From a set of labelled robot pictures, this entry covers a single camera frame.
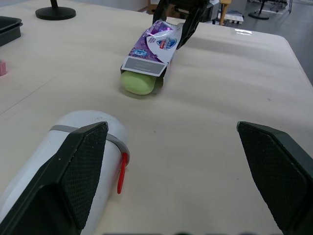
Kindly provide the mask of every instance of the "floor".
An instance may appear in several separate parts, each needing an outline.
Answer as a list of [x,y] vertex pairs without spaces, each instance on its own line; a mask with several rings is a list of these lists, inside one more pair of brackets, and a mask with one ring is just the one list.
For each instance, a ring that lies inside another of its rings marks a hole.
[[264,12],[270,17],[267,21],[248,16],[250,12],[258,9],[260,4],[248,2],[244,23],[242,25],[228,23],[227,26],[276,34],[286,38],[313,84],[313,0],[294,0],[290,14],[287,9],[279,11],[279,14]]

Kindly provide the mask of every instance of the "soap packaging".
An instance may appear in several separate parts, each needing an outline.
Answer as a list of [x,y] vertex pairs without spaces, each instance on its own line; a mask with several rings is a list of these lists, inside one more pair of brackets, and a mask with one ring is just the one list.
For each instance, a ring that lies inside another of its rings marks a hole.
[[183,23],[177,25],[156,21],[139,38],[121,67],[124,71],[138,72],[156,77],[153,94],[165,84],[176,48],[180,42]]

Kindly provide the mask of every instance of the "soap bar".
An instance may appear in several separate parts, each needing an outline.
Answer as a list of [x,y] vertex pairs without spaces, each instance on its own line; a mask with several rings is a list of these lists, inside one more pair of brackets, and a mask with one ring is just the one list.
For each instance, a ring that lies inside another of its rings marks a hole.
[[157,94],[168,77],[183,23],[156,21],[138,39],[121,67],[122,86],[134,94]]
[[0,76],[5,74],[6,74],[5,62],[3,60],[0,60]]
[[121,83],[125,90],[134,94],[149,94],[152,92],[155,86],[156,77],[132,72],[125,71],[121,74]]

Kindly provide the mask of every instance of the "red clip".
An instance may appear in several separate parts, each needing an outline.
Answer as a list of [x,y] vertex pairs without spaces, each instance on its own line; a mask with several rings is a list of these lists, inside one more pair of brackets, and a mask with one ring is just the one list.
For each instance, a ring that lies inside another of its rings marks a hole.
[[122,153],[122,167],[121,172],[119,173],[118,184],[117,184],[117,193],[120,194],[123,187],[124,176],[125,176],[125,169],[127,163],[127,153]]

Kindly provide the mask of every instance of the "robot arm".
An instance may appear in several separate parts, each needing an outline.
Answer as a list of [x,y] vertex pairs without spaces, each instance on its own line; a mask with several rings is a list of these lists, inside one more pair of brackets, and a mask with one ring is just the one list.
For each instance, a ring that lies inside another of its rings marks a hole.
[[157,20],[166,21],[166,10],[170,4],[175,6],[176,11],[187,15],[181,40],[177,46],[177,49],[179,49],[196,31],[208,0],[160,0],[153,15],[153,23]]

